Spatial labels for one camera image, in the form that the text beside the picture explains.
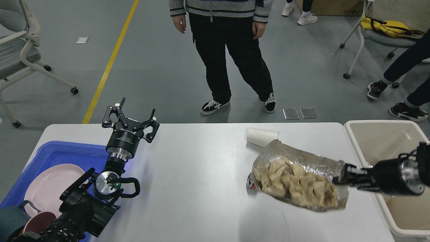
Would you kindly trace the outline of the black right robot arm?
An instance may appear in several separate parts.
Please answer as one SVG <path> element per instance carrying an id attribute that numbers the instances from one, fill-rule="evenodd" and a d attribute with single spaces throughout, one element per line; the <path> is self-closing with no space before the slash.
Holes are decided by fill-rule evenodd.
<path id="1" fill-rule="evenodd" d="M 410 153 L 379 161 L 373 167 L 358 169 L 345 164 L 332 182 L 390 196 L 420 196 L 430 185 L 429 152 L 429 144 L 420 142 Z"/>

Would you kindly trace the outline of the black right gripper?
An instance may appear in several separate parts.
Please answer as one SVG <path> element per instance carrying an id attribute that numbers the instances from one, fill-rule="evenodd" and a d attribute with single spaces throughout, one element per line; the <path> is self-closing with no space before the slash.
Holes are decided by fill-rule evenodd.
<path id="1" fill-rule="evenodd" d="M 371 186 L 372 177 L 377 186 Z M 368 173 L 365 168 L 358 169 L 347 163 L 341 168 L 340 175 L 332 178 L 332 182 L 390 196 L 420 196 L 426 187 L 419 175 L 418 162 L 409 158 L 380 161 L 368 169 Z"/>

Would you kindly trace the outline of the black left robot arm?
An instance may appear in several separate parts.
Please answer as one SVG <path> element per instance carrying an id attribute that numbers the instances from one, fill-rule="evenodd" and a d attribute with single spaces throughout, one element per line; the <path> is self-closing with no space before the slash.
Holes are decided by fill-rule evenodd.
<path id="1" fill-rule="evenodd" d="M 155 109 L 143 122 L 126 117 L 122 112 L 125 99 L 108 106 L 103 117 L 102 127 L 113 131 L 105 148 L 108 156 L 102 172 L 92 167 L 66 188 L 59 197 L 60 216 L 41 232 L 14 232 L 8 242 L 78 242 L 85 239 L 85 233 L 98 237 L 120 209 L 115 202 L 140 194 L 138 179 L 123 177 L 124 168 L 134 158 L 139 142 L 151 143 L 160 125 Z"/>

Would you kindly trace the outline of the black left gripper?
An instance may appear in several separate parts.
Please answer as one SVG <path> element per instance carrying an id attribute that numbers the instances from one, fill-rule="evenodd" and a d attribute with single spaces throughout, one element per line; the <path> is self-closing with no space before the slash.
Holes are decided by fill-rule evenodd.
<path id="1" fill-rule="evenodd" d="M 126 98 L 123 97 L 120 103 L 108 106 L 102 120 L 103 128 L 112 128 L 112 135 L 106 145 L 106 151 L 109 154 L 116 152 L 118 149 L 125 150 L 126 158 L 134 158 L 141 139 L 147 143 L 152 143 L 160 124 L 155 118 L 156 110 L 153 109 L 148 120 L 136 122 L 125 117 L 122 107 Z M 111 115 L 114 114 L 117 122 L 112 121 Z"/>

